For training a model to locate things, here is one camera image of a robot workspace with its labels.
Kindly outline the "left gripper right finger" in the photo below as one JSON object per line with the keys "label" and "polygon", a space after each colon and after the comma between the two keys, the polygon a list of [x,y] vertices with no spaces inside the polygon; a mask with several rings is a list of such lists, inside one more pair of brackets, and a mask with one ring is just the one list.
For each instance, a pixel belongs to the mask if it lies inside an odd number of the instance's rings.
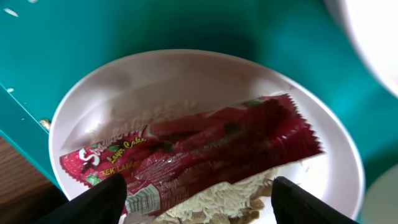
{"label": "left gripper right finger", "polygon": [[271,204],[277,224],[358,224],[282,176],[272,181]]}

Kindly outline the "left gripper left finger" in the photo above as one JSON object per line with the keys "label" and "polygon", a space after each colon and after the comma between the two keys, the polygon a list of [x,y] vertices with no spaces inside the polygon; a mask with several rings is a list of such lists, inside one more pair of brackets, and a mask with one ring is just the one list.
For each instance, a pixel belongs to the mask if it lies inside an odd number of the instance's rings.
{"label": "left gripper left finger", "polygon": [[124,177],[114,174],[33,224],[118,224],[126,197]]}

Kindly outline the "pile of rice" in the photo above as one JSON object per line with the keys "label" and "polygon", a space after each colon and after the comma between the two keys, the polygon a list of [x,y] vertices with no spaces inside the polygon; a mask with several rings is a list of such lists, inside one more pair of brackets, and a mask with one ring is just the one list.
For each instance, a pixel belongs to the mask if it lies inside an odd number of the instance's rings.
{"label": "pile of rice", "polygon": [[[147,212],[151,205],[172,201],[173,192],[178,196],[184,194],[177,172],[185,172],[191,166],[186,156],[172,151],[171,145],[263,101],[258,98],[202,114],[193,114],[192,101],[170,101],[146,111],[110,138],[85,149],[98,155],[101,162],[84,180],[95,185],[111,174],[121,173],[127,182],[125,209],[128,213],[137,208]],[[263,209],[260,197],[270,187],[266,178],[273,173],[267,170],[235,184],[224,181],[202,187],[184,202],[171,205],[154,223],[231,223],[235,218],[248,222],[254,213]]]}

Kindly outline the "red snack wrapper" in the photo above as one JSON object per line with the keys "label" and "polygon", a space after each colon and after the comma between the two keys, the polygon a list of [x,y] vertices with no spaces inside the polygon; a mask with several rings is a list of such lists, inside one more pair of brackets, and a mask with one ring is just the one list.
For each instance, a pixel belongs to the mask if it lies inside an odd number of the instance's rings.
{"label": "red snack wrapper", "polygon": [[121,174],[124,212],[159,215],[212,185],[320,152],[289,95],[277,95],[148,124],[66,154],[60,165],[89,187]]}

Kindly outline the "pale green cup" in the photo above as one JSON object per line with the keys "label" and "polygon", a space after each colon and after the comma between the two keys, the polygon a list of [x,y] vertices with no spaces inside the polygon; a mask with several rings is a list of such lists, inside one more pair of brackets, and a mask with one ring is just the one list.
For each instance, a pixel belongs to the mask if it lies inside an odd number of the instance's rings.
{"label": "pale green cup", "polygon": [[368,189],[361,211],[363,224],[397,224],[397,165]]}

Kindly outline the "pink plate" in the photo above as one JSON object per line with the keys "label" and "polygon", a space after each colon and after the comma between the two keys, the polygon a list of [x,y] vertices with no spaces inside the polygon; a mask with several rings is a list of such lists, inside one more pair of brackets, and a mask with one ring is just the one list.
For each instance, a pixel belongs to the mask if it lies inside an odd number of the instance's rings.
{"label": "pink plate", "polygon": [[172,103],[192,113],[265,95],[289,94],[312,125],[323,153],[278,171],[342,214],[356,219],[364,198],[364,169],[336,115],[292,79],[257,63],[202,50],[156,50],[110,62],[77,82],[59,104],[49,154],[68,199],[86,190],[62,168],[60,156],[129,129],[134,118]]}

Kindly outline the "pile of peanuts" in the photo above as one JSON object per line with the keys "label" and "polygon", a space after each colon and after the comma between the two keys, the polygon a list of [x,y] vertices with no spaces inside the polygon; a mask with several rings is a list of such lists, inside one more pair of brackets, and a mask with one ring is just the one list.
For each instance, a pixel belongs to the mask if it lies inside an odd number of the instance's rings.
{"label": "pile of peanuts", "polygon": [[40,125],[41,125],[45,130],[47,130],[47,131],[50,130],[51,122],[50,122],[49,120],[47,120],[47,119],[41,119],[41,120],[39,121],[39,123],[40,123]]}

